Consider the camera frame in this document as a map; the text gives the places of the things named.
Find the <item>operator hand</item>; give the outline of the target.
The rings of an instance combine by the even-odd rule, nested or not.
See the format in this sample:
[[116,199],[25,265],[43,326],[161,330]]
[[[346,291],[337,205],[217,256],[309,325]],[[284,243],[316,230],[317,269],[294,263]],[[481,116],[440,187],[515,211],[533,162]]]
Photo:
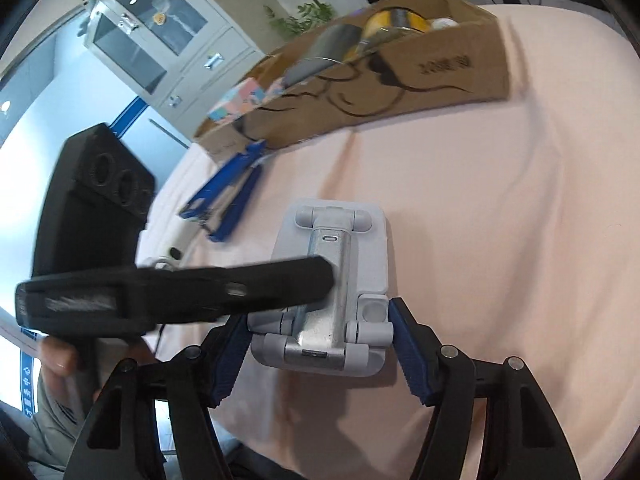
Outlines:
[[77,349],[67,341],[52,336],[44,337],[40,341],[39,354],[44,371],[50,377],[70,377],[77,370]]

